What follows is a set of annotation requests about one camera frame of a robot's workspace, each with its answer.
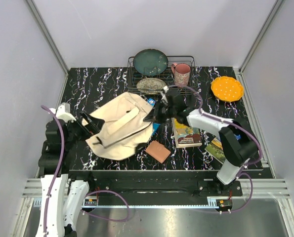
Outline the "cream canvas student bag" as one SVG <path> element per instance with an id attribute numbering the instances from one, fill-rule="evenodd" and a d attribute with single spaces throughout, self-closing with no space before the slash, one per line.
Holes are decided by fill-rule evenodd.
<path id="1" fill-rule="evenodd" d="M 124 92 L 90 115 L 105 121 L 100 132 L 86 140 L 101 158 L 124 160 L 136 153 L 140 144 L 151 138 L 153 123 L 143 119 L 153 106 L 137 94 Z"/>

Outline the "yellow cover paperback book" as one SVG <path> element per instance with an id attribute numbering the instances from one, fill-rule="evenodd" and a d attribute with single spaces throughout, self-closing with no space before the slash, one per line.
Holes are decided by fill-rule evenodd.
<path id="1" fill-rule="evenodd" d="M 171 120 L 175 145 L 177 148 L 198 147 L 202 145 L 201 133 L 198 128 L 192 128 L 180 124 L 175 118 L 172 118 Z"/>

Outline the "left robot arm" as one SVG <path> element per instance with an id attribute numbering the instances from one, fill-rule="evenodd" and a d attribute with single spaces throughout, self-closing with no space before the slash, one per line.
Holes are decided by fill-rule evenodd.
<path id="1" fill-rule="evenodd" d="M 42 184 L 42 203 L 38 237 L 75 237 L 76 223 L 85 196 L 95 191 L 95 183 L 86 178 L 73 178 L 70 192 L 65 195 L 70 160 L 68 154 L 79 141 L 85 141 L 100 132 L 104 120 L 82 112 L 87 122 L 53 115 L 46 124 L 46 140 L 39 159 L 39 176 Z"/>

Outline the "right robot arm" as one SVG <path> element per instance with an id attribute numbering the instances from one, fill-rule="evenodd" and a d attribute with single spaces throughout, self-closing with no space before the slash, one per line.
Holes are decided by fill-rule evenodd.
<path id="1" fill-rule="evenodd" d="M 178 90 L 164 87 L 143 120 L 163 123 L 170 118 L 206 131 L 220 140 L 226 160 L 216 175 L 218 180 L 213 183 L 213 190 L 219 196 L 230 191 L 230 183 L 239 177 L 245 165 L 255 164 L 262 158 L 260 143 L 246 121 L 209 114 L 200 105 L 187 104 Z"/>

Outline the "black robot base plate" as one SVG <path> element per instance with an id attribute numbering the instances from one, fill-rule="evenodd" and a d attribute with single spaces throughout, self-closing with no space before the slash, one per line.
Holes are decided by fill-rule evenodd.
<path id="1" fill-rule="evenodd" d="M 130 205 L 198 205 L 207 197 L 241 197 L 239 181 L 223 185 L 216 171 L 72 170 L 69 178 L 89 182 L 94 191 L 112 190 Z"/>

